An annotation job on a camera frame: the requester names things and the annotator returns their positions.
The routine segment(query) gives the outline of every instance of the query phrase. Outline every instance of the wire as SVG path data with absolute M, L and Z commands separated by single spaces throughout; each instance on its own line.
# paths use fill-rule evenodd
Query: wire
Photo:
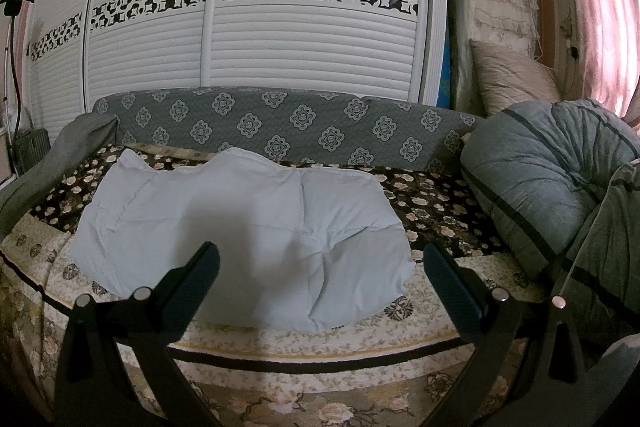
M 541 66 L 545 67 L 547 70 L 555 71 L 554 68 L 550 68 L 546 64 L 542 63 L 543 50 L 542 50 L 542 42 L 540 41 L 540 33 L 538 32 L 538 28 L 536 27 L 536 22 L 533 19 L 533 8 L 531 7 L 531 0 L 527 0 L 527 3 L 529 3 L 529 16 L 531 18 L 531 24 L 532 24 L 532 27 L 533 27 L 533 31 L 535 32 L 535 35 L 536 35 L 536 42 L 538 43 L 538 48 L 540 49 L 540 55 L 538 55 L 538 56 L 534 55 L 533 59 L 537 63 L 539 63 Z
M 15 73 L 14 28 L 15 28 L 15 16 L 12 16 L 11 17 L 10 36 L 9 36 L 9 39 L 11 41 L 11 43 L 9 45 L 9 58 L 10 58 L 10 61 L 11 61 L 11 72 L 14 75 L 15 98 L 16 98 L 17 103 L 18 103 L 18 117 L 15 120 L 14 139 L 12 140 L 12 149 L 15 152 L 15 139 L 18 136 L 18 128 L 20 127 L 20 115 L 22 113 L 22 100 L 20 99 L 20 86 L 18 85 L 18 75 Z

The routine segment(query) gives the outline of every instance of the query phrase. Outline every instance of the beige pillow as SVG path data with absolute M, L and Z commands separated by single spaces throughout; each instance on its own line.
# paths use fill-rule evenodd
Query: beige pillow
M 491 116 L 516 102 L 561 102 L 556 76 L 510 48 L 470 40 L 484 109 Z

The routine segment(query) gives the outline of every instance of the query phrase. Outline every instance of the gray headboard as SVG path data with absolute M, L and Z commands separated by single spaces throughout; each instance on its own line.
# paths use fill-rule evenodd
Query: gray headboard
M 97 100 L 94 112 L 116 115 L 120 143 L 434 172 L 459 170 L 460 137 L 481 120 L 371 96 L 257 87 L 124 92 Z

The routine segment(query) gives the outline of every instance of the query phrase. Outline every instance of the white quilt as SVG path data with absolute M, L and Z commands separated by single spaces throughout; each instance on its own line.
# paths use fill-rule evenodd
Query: white quilt
M 196 318 L 234 326 L 339 327 L 401 296 L 414 268 L 374 176 L 279 166 L 238 148 L 174 171 L 125 151 L 84 210 L 72 256 L 126 298 L 204 241 L 221 267 Z

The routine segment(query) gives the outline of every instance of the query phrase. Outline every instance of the gray blanket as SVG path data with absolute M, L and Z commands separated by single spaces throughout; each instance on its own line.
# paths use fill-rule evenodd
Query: gray blanket
M 461 156 L 529 278 L 550 276 L 580 332 L 603 343 L 640 331 L 638 157 L 638 136 L 593 100 L 514 104 Z
M 81 114 L 65 126 L 40 163 L 0 190 L 0 242 L 65 174 L 100 147 L 114 141 L 117 124 L 113 115 Z

